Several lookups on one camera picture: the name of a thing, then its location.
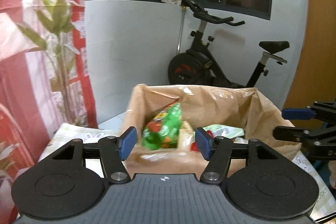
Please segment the green tortilla chip bag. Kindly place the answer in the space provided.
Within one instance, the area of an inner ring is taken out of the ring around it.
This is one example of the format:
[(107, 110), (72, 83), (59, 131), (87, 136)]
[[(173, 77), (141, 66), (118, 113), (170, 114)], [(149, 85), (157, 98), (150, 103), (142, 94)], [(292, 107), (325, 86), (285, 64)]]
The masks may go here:
[(165, 106), (145, 126), (142, 132), (142, 145), (150, 150), (177, 148), (181, 125), (181, 104), (174, 101)]

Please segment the pale green snack bag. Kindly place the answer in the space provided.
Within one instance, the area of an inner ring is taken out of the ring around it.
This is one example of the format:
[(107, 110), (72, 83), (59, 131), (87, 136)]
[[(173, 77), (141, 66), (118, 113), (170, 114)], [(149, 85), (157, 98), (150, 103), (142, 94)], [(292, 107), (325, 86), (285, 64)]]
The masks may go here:
[(211, 124), (203, 127), (210, 137), (223, 136), (228, 139), (235, 140), (236, 138), (243, 138), (245, 131), (242, 128), (227, 126), (223, 124)]

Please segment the brown tape-covered cardboard box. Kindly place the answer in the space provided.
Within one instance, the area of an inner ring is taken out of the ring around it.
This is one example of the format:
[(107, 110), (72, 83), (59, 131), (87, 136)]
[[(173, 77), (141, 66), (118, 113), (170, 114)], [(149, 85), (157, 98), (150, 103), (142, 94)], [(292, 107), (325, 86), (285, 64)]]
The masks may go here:
[[(200, 85), (146, 86), (133, 88), (121, 131), (134, 126), (140, 134), (147, 123), (166, 105), (181, 103), (182, 119), (192, 128), (210, 124), (240, 127), (246, 139), (260, 139), (289, 160), (301, 145), (278, 141), (272, 134), (276, 126), (291, 126), (280, 110), (256, 88), (228, 89)], [(150, 151), (136, 144), (124, 162), (126, 170), (136, 173), (178, 174), (200, 176), (207, 165), (199, 152), (180, 149)]]

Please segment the black exercise bike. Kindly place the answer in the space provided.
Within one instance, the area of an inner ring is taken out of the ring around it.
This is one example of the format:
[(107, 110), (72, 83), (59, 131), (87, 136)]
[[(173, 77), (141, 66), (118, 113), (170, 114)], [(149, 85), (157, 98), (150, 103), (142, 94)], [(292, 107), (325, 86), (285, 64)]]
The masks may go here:
[(200, 20), (197, 30), (191, 31), (193, 39), (191, 45), (184, 52), (177, 52), (171, 59), (167, 68), (167, 76), (171, 85), (206, 85), (220, 88), (243, 89), (253, 88), (257, 84), (260, 76), (267, 76), (266, 69), (268, 60), (272, 59), (276, 63), (283, 65), (288, 61), (277, 54), (290, 48), (290, 43), (286, 40), (261, 41), (259, 47), (262, 55), (255, 66), (246, 84), (235, 83), (224, 74), (221, 65), (224, 61), (217, 61), (216, 57), (227, 57), (223, 51), (211, 53), (210, 44), (214, 41), (213, 36), (209, 36), (207, 41), (203, 40), (205, 29), (208, 24), (227, 24), (238, 27), (245, 24), (244, 20), (235, 22), (232, 16), (221, 18), (209, 14), (209, 12), (194, 0), (181, 0), (183, 8), (189, 8), (193, 12), (193, 17)]

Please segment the red printed backdrop curtain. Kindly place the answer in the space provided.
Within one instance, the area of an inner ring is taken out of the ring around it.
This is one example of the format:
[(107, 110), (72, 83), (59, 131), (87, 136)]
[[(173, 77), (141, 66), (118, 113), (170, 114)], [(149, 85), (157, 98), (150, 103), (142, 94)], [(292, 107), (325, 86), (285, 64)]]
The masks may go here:
[(1, 0), (1, 223), (14, 180), (64, 123), (96, 127), (85, 0)]

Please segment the thin metal pole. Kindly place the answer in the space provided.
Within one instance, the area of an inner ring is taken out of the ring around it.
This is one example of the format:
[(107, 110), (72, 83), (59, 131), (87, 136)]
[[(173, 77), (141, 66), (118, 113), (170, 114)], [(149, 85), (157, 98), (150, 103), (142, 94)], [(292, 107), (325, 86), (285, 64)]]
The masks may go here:
[(186, 14), (186, 7), (182, 6), (181, 7), (181, 21), (180, 21), (180, 28), (179, 28), (179, 35), (178, 35), (178, 43), (177, 43), (176, 55), (180, 54), (180, 51), (181, 51), (183, 28), (184, 28), (184, 21), (185, 21), (185, 14)]

